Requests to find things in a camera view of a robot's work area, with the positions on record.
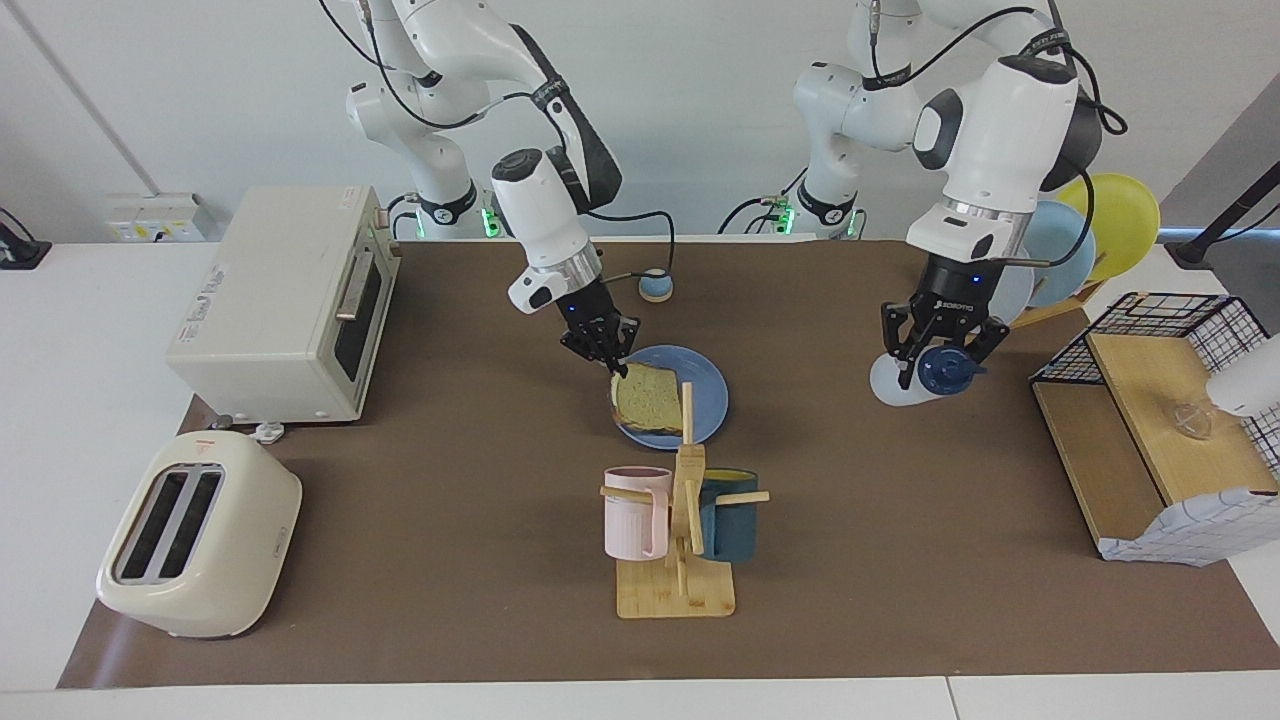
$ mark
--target blue cup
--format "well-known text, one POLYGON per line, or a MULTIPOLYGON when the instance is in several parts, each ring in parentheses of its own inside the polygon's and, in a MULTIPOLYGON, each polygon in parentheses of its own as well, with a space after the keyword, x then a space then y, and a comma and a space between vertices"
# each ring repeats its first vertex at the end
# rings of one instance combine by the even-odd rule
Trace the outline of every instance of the blue cup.
POLYGON ((755 503, 717 506, 722 495, 755 492, 760 478, 749 470, 708 469, 698 496, 703 555, 717 562, 746 562, 755 556, 755 503))

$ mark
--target pink mug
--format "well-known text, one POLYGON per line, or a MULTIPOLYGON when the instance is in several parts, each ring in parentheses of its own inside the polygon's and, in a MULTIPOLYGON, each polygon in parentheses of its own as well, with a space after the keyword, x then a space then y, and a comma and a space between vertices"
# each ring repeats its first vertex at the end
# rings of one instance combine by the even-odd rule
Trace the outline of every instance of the pink mug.
POLYGON ((611 468, 604 471, 611 488, 646 492, 653 502, 604 498, 604 552, 618 560, 643 562, 666 557, 671 470, 663 468, 611 468))

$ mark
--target black strap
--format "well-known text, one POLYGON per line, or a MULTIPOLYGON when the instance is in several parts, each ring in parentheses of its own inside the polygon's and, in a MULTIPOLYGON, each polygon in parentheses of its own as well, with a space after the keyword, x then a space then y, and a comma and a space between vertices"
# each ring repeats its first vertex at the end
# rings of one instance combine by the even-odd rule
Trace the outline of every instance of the black strap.
POLYGON ((1036 56, 1046 50, 1053 50, 1070 44, 1071 36, 1069 36, 1065 29, 1055 27, 1033 37, 1030 42, 1027 44, 1027 47, 1023 47, 1023 51, 1019 53, 1019 55, 1036 56))
POLYGON ((874 92, 877 90, 884 90, 887 87, 899 87, 901 85, 906 85, 906 79, 909 77, 911 77, 911 65, 908 65, 901 70, 890 73, 887 76, 881 76, 878 78, 864 77, 863 90, 869 90, 874 92))
POLYGON ((800 200, 800 206, 812 213, 818 218, 818 222, 827 227, 835 227, 845 222, 849 211, 854 209, 854 200, 849 199, 847 202, 841 205, 832 205, 829 202, 823 202, 817 197, 809 195, 809 190, 805 188, 804 183, 800 183, 800 190, 796 192, 796 199, 800 200))
POLYGON ((462 215, 465 215, 466 211, 476 204, 477 195, 476 183, 475 181, 471 181, 471 187, 467 188, 467 193, 452 202, 439 205, 424 197, 421 199, 420 205, 429 215, 431 215, 431 222, 435 224, 456 225, 458 224, 458 219, 461 219, 462 215))

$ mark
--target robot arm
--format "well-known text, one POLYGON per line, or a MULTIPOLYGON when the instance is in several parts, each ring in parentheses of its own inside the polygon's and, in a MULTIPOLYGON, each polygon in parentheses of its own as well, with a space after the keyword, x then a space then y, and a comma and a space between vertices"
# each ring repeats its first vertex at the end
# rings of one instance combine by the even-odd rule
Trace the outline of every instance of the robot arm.
POLYGON ((445 77, 515 81, 556 127, 562 145, 547 152, 579 213, 613 201, 622 173, 534 38, 507 24, 488 3, 394 0, 421 59, 445 77))
POLYGON ((923 167, 948 176, 943 200, 908 232, 908 242, 929 254, 916 292, 882 307, 884 346, 904 391, 922 357, 922 369, 942 372, 932 380, 951 388, 980 372, 978 363, 1009 334, 988 302, 1018 258, 1038 192, 1074 177, 1101 143, 1097 113, 1078 102, 1074 69, 1038 58, 1065 44, 1065 31, 1044 13, 1006 8, 1001 0, 859 0, 849 31, 855 69, 815 65, 796 86, 812 142, 810 177, 796 190, 799 217, 810 220, 804 229, 817 223, 836 236, 837 222, 847 223, 840 204, 851 208, 858 187, 854 143, 910 145, 923 167), (986 20, 978 37, 1004 54, 978 82, 923 106, 910 82, 922 12, 955 29, 986 20), (937 338, 946 354, 931 356, 937 338))
POLYGON ((640 320, 613 306, 600 258, 550 158, 532 149, 507 155, 493 169, 493 190, 529 260, 507 291, 512 304, 535 313, 554 301, 568 328, 561 343, 626 377, 622 359, 631 354, 640 320))
MULTIPOLYGON (((567 331, 561 342, 582 357, 626 375, 640 322, 623 316, 602 279, 602 265, 577 222, 611 202, 622 174, 604 142, 588 122, 532 37, 507 24, 486 3, 476 0, 355 0, 362 10, 366 35, 393 38, 381 53, 398 72, 401 100, 420 118, 439 126, 477 119, 488 101, 489 81, 515 81, 556 127, 562 143, 548 150, 518 150, 493 170, 494 195, 508 233, 525 249, 529 268, 508 291, 512 304, 534 313, 553 301, 567 331), (426 70, 425 77, 415 72, 426 70)), ((471 204, 475 183, 461 150, 435 129, 415 119, 384 92, 357 86, 348 114, 365 133, 410 160, 420 195, 458 197, 471 204)), ((429 215, 436 225, 456 222, 461 205, 436 205, 429 215)))

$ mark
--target yellow plate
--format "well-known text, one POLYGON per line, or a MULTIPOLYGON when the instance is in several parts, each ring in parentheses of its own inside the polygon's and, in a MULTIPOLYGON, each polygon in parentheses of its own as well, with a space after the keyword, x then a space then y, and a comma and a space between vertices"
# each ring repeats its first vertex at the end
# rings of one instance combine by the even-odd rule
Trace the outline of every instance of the yellow plate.
MULTIPOLYGON (((1101 282, 1124 273, 1142 261, 1160 234, 1160 202, 1142 182, 1119 173, 1093 178, 1097 208, 1093 211, 1093 237, 1098 241, 1098 261, 1088 282, 1101 282)), ((1075 179, 1062 188, 1059 200, 1082 215, 1088 209, 1084 181, 1075 179)))

